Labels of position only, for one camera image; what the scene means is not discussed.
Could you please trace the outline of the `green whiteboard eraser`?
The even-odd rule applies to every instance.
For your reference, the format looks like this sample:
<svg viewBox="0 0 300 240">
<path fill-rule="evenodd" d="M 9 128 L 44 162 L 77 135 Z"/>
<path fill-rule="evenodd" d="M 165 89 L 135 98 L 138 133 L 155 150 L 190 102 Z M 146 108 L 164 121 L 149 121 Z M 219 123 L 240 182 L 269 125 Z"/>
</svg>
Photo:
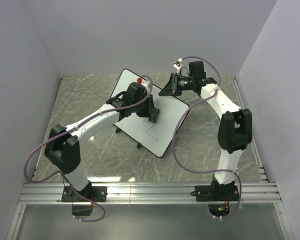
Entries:
<svg viewBox="0 0 300 240">
<path fill-rule="evenodd" d="M 147 119 L 150 123 L 153 123 L 153 124 L 157 122 L 157 118 L 158 118 L 158 116 L 160 114 L 160 109 L 157 108 L 157 107 L 155 107 L 154 111 L 155 111 L 154 115 L 152 115 L 151 117 L 149 117 Z"/>
</svg>

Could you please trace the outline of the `white whiteboard black frame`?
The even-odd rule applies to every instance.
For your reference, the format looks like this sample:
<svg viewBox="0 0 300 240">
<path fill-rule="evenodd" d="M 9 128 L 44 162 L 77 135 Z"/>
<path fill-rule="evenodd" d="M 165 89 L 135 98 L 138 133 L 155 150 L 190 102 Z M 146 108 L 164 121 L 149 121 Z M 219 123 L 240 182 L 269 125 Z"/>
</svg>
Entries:
<svg viewBox="0 0 300 240">
<path fill-rule="evenodd" d="M 114 124 L 158 158 L 164 156 L 178 121 L 189 108 L 187 103 L 174 96 L 159 96 L 160 91 L 160 87 L 153 85 L 151 91 L 153 103 L 159 109 L 155 123 L 132 113 L 131 116 Z"/>
</svg>

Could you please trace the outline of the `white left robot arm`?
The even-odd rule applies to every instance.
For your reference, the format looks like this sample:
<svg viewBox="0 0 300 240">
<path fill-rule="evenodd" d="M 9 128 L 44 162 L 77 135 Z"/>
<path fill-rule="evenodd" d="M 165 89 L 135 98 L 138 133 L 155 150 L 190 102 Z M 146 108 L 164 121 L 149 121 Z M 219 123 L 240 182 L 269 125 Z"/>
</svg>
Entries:
<svg viewBox="0 0 300 240">
<path fill-rule="evenodd" d="M 80 146 L 98 131 L 133 113 L 141 118 L 156 118 L 159 113 L 154 106 L 152 89 L 151 81 L 139 78 L 87 117 L 66 127 L 57 124 L 50 130 L 44 155 L 72 185 L 73 195 L 79 201 L 93 198 L 92 183 L 80 167 Z"/>
</svg>

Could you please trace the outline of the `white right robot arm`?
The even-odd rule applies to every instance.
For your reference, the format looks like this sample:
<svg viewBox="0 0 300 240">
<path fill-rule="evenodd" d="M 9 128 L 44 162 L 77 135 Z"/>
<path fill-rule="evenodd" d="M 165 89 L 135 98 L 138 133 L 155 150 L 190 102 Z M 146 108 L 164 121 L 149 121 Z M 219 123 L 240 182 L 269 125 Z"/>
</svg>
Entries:
<svg viewBox="0 0 300 240">
<path fill-rule="evenodd" d="M 182 75 L 182 61 L 179 58 L 174 67 L 176 72 L 170 75 L 159 96 L 181 96 L 184 91 L 193 91 L 201 102 L 207 102 L 220 119 L 217 133 L 221 148 L 220 159 L 213 174 L 210 186 L 198 186 L 193 195 L 204 201 L 223 201 L 239 199 L 240 191 L 235 185 L 236 169 L 241 155 L 253 140 L 252 112 L 236 105 L 221 90 L 220 80 L 207 77 L 204 64 L 206 60 L 195 57 L 188 64 L 187 75 Z"/>
</svg>

